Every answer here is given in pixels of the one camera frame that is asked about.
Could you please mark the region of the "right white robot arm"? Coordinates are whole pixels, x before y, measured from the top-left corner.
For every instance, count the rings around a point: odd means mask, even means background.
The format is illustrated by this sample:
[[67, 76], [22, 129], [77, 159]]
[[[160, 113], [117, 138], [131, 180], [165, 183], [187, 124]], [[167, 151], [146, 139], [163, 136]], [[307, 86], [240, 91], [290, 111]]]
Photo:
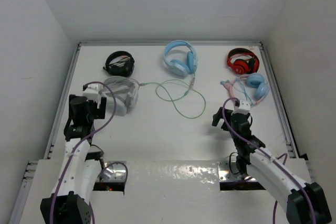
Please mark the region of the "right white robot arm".
[[250, 129], [250, 113], [224, 107], [213, 115], [213, 126], [224, 120], [236, 147], [236, 167], [242, 176], [256, 179], [282, 207], [289, 223], [331, 223], [332, 217], [322, 187], [292, 173], [272, 155]]

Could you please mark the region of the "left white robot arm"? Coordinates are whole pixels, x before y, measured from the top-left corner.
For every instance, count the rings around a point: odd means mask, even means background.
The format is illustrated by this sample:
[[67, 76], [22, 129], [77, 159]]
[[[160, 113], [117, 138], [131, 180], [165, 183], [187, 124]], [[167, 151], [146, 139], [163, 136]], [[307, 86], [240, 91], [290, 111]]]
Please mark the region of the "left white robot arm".
[[91, 223], [90, 195], [102, 170], [102, 154], [89, 151], [94, 121], [105, 118], [106, 103], [106, 98], [97, 102], [70, 95], [61, 170], [50, 197], [40, 203], [45, 223]]

